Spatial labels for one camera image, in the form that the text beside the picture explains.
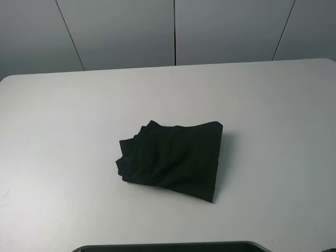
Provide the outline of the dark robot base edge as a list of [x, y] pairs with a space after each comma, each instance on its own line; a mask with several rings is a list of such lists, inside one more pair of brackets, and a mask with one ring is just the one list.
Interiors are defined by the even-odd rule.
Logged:
[[170, 252], [170, 251], [269, 251], [268, 249], [247, 241], [172, 243], [172, 244], [129, 244], [129, 245], [88, 245], [74, 251], [116, 251], [116, 252]]

